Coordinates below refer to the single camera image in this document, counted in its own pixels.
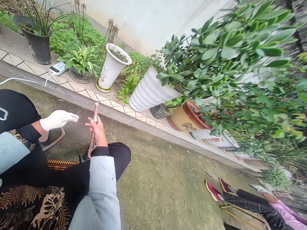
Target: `brown patterned cloth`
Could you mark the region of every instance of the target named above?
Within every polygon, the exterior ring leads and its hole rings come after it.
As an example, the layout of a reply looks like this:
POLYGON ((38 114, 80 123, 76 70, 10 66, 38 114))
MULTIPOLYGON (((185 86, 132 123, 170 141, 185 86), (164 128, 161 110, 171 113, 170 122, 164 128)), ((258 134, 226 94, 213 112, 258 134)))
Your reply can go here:
POLYGON ((8 133, 12 134, 17 140, 19 140, 23 145, 31 152, 35 148, 35 144, 30 143, 26 139, 24 139, 16 129, 8 131, 8 133))
POLYGON ((0 229, 68 229, 63 188, 19 185, 0 194, 0 229))

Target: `white tile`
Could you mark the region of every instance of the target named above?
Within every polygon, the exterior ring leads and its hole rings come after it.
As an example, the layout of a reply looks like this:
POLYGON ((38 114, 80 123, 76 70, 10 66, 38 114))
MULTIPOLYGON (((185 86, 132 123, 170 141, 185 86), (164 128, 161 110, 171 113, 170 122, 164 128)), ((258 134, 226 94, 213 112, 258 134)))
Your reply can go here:
POLYGON ((14 65, 13 60, 11 59, 10 55, 7 55, 5 58, 2 59, 3 61, 5 61, 8 64, 14 65))
POLYGON ((45 73, 45 74, 43 74, 43 75, 40 75, 40 77, 41 77, 41 78, 44 78, 44 79, 47 79, 47 78, 48 78, 48 81, 51 81, 51 82, 57 84, 57 82, 56 82, 52 77, 50 77, 50 75, 49 75, 48 73, 45 73))
POLYGON ((140 113, 138 113, 138 112, 135 112, 135 115, 136 115, 137 118, 138 118, 138 117, 142 117, 142 118, 146 117, 146 116, 144 116, 143 114, 140 114, 140 113))
POLYGON ((38 67, 30 62, 25 61, 25 64, 31 68, 37 75, 42 75, 46 73, 47 71, 42 69, 41 67, 38 67))
POLYGON ((95 93, 96 97, 98 98, 99 101, 105 101, 105 100, 108 100, 107 98, 95 93))
POLYGON ((86 96, 86 97, 90 98, 90 96, 89 96, 89 94, 87 93, 86 90, 80 91, 80 92, 78 92, 78 93, 81 94, 81 95, 83 95, 83 96, 86 96))
POLYGON ((107 105, 109 107, 112 107, 112 104, 111 104, 110 100, 100 101, 100 103, 102 103, 104 105, 107 105))
POLYGON ((35 75, 36 75, 36 73, 34 73, 34 71, 31 70, 30 67, 27 66, 25 63, 21 63, 21 64, 18 65, 17 67, 20 68, 20 69, 23 69, 23 70, 25 70, 25 71, 27 71, 27 72, 29 72, 29 73, 32 73, 32 74, 35 74, 35 75))
POLYGON ((61 86, 65 87, 67 89, 70 89, 71 91, 74 91, 74 89, 70 86, 70 84, 68 82, 61 84, 61 86))
POLYGON ((159 123, 159 122, 157 122, 156 127, 157 127, 157 126, 164 126, 164 125, 161 124, 161 123, 159 123))
POLYGON ((18 57, 15 57, 14 55, 12 54, 9 54, 9 56, 11 57, 12 61, 14 62, 14 65, 18 65, 22 62, 22 60, 18 57))
POLYGON ((111 101, 111 104, 112 104, 113 107, 122 106, 121 104, 118 104, 118 103, 116 103, 116 102, 114 102, 114 101, 111 101))
POLYGON ((58 76, 58 80, 59 80, 59 84, 63 84, 63 83, 65 83, 65 82, 67 82, 66 79, 64 79, 64 78, 62 78, 62 77, 60 77, 60 76, 58 76))
POLYGON ((118 110, 118 111, 120 111, 120 112, 125 113, 125 111, 124 111, 124 107, 123 107, 123 106, 113 107, 113 109, 116 109, 116 110, 118 110))
POLYGON ((77 84, 73 83, 72 81, 70 81, 69 84, 70 84, 70 86, 71 86, 76 92, 85 90, 85 88, 83 88, 83 87, 81 87, 81 86, 78 86, 77 84))
POLYGON ((92 96, 92 99, 93 99, 94 101, 99 101, 98 98, 97 98, 97 96, 96 96, 96 94, 94 94, 94 95, 92 96))
POLYGON ((59 76, 53 75, 52 78, 53 78, 57 83, 59 83, 59 76))
POLYGON ((126 114, 135 118, 135 112, 126 112, 126 114))
POLYGON ((93 95, 94 95, 94 92, 93 92, 93 91, 90 91, 89 89, 87 89, 86 91, 87 91, 87 93, 89 94, 90 98, 92 98, 93 95))
POLYGON ((124 109, 125 109, 125 112, 135 112, 134 110, 129 109, 129 108, 127 108, 127 107, 125 107, 124 109))
POLYGON ((152 120, 150 118, 147 118, 146 122, 156 122, 155 120, 152 120))
POLYGON ((140 121, 146 122, 146 117, 144 118, 137 117, 137 119, 139 119, 140 121))
POLYGON ((146 122, 146 124, 150 124, 152 126, 155 126, 156 125, 156 122, 146 122))
POLYGON ((0 50, 0 59, 2 59, 6 54, 7 54, 7 52, 0 50))

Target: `concrete ground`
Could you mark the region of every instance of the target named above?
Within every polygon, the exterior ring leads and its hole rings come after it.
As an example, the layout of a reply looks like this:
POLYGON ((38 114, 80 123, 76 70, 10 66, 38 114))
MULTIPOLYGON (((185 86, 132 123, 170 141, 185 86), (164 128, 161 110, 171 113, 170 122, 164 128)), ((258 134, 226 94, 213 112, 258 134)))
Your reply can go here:
MULTIPOLYGON (((67 123, 66 136, 46 152, 47 158, 78 161, 78 155, 86 151, 91 138, 84 123, 93 115, 92 111, 18 82, 10 81, 0 85, 1 88, 27 95, 43 118, 54 110, 78 114, 79 121, 67 123)), ((219 208, 223 203, 213 201, 204 181, 210 181, 221 190, 218 183, 221 177, 236 189, 256 194, 248 185, 257 183, 255 177, 131 126, 100 117, 108 142, 123 142, 132 151, 131 163, 117 184, 123 230, 219 230, 224 229, 223 222, 251 229, 219 208)), ((51 138, 56 139, 59 134, 59 129, 53 130, 51 138)))

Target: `white ribbed flower pot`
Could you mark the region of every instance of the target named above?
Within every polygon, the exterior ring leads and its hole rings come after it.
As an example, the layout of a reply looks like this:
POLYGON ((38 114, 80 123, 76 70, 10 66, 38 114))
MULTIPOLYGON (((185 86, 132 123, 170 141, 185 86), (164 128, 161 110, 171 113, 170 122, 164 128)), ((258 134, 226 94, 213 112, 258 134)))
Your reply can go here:
POLYGON ((151 66, 129 98, 129 105, 137 112, 144 111, 182 94, 169 85, 162 86, 158 73, 151 66))
POLYGON ((106 50, 106 60, 102 67, 98 84, 104 89, 109 89, 118 77, 118 75, 121 73, 121 71, 125 68, 125 66, 130 65, 132 63, 132 60, 123 49, 112 43, 106 44, 106 50), (110 52, 110 49, 119 50, 123 55, 126 56, 128 62, 123 62, 117 57, 115 57, 110 52))

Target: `woman's hand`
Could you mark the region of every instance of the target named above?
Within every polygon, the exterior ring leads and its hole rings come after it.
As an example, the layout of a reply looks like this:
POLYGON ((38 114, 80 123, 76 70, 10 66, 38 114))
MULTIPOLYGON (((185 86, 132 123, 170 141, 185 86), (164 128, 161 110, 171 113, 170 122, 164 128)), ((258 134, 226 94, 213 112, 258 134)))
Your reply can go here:
POLYGON ((91 117, 88 117, 88 119, 90 120, 90 123, 85 123, 85 125, 90 126, 91 132, 94 129, 95 138, 97 140, 96 147, 98 146, 108 147, 108 142, 106 140, 106 134, 105 134, 105 129, 103 127, 103 123, 101 122, 100 117, 99 116, 97 117, 98 117, 97 124, 91 117))
POLYGON ((49 117, 40 119, 39 123, 45 131, 52 130, 54 128, 61 128, 68 121, 77 122, 79 119, 78 115, 68 113, 64 110, 56 110, 49 117))

